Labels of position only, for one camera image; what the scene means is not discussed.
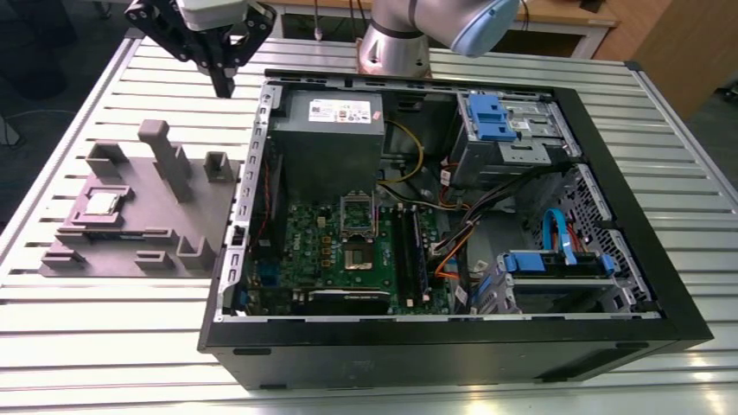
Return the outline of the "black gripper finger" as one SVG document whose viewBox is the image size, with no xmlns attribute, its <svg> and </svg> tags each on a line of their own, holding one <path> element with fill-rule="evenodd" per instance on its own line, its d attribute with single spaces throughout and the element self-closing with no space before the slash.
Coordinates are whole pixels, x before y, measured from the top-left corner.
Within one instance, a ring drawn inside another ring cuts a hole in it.
<svg viewBox="0 0 738 415">
<path fill-rule="evenodd" d="M 177 1 L 133 1 L 125 12 L 129 22 L 182 62 L 194 61 L 210 77 L 217 96 L 225 97 L 225 69 L 221 37 L 217 30 L 189 28 Z"/>
<path fill-rule="evenodd" d="M 226 72 L 226 93 L 225 98 L 234 94 L 234 76 L 239 67 L 243 67 L 258 52 L 266 39 L 270 37 L 275 24 L 277 10 L 266 3 L 250 3 L 245 17 L 246 35 L 229 46 L 226 50 L 227 70 Z"/>
</svg>

